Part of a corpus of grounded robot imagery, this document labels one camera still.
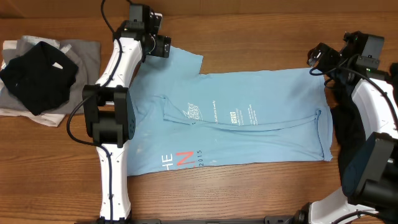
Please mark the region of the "light blue printed t-shirt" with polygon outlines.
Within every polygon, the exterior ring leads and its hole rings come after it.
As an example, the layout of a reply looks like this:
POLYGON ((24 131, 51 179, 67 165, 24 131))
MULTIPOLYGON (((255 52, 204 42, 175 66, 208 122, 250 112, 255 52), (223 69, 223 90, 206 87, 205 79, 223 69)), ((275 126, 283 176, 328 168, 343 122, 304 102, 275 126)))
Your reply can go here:
POLYGON ((306 68, 200 73, 203 57, 148 57, 130 93, 136 132, 127 173, 264 162, 330 161, 323 77, 306 68))

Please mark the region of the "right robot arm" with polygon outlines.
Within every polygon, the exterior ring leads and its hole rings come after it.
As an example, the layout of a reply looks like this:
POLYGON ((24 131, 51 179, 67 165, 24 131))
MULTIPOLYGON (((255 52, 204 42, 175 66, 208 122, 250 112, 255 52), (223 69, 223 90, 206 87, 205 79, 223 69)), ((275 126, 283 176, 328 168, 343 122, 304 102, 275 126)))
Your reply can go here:
POLYGON ((340 188, 276 223, 351 223, 361 217, 397 222, 397 64, 379 69, 384 38, 346 33, 335 50, 308 52, 311 75, 326 75, 338 105, 332 109, 340 145, 340 188))

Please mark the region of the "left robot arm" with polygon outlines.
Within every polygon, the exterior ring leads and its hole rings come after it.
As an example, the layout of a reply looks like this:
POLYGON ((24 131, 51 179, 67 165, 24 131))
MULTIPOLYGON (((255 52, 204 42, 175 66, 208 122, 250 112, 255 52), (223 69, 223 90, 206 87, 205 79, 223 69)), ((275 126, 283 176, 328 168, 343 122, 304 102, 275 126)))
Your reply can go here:
POLYGON ((113 31, 113 53, 102 76, 83 88, 86 131, 101 166, 102 205, 97 223, 130 223, 127 148, 136 118, 129 87, 148 55, 167 58, 171 39, 158 34, 162 15, 145 4, 131 3, 129 19, 113 31))

